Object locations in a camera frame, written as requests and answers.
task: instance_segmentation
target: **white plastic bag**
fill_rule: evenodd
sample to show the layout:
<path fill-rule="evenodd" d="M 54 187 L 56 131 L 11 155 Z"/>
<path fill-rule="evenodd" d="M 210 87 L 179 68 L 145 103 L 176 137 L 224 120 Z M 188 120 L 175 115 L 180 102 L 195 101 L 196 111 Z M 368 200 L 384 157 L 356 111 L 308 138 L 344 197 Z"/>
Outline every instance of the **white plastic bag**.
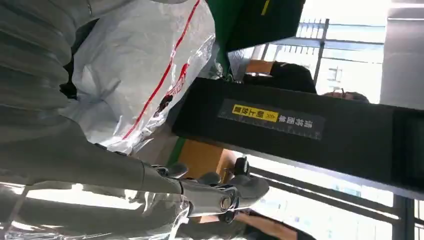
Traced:
<path fill-rule="evenodd" d="M 78 101 L 62 114 L 87 139 L 129 154 L 166 120 L 211 56 L 204 0 L 135 1 L 101 18 L 75 55 Z"/>

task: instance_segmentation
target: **gray metal part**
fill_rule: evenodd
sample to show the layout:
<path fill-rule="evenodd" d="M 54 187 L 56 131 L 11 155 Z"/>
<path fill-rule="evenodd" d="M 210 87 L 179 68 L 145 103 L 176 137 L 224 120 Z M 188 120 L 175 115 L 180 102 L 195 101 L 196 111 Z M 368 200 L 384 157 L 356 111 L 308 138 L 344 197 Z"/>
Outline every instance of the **gray metal part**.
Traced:
<path fill-rule="evenodd" d="M 198 184 L 190 180 L 181 180 L 182 192 L 191 203 L 189 217 L 223 214 L 221 202 L 230 196 L 219 189 L 208 185 Z"/>

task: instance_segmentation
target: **white wall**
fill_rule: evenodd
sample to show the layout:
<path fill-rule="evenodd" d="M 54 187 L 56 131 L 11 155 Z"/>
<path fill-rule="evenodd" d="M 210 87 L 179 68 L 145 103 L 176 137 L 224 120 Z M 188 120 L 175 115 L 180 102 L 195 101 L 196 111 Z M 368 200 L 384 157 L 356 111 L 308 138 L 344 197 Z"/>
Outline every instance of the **white wall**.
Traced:
<path fill-rule="evenodd" d="M 380 103 L 424 110 L 424 1 L 395 0 L 386 31 Z"/>

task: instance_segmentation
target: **bolt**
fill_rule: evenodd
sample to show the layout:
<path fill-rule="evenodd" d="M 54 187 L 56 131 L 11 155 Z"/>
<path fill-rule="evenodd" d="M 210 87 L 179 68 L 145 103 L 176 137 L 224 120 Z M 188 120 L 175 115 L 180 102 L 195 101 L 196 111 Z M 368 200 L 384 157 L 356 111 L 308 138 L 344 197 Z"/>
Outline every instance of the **bolt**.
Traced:
<path fill-rule="evenodd" d="M 231 206 L 231 200 L 230 200 L 230 198 L 229 197 L 224 197 L 221 200 L 221 210 L 225 211 L 225 210 L 229 209 L 230 206 Z"/>

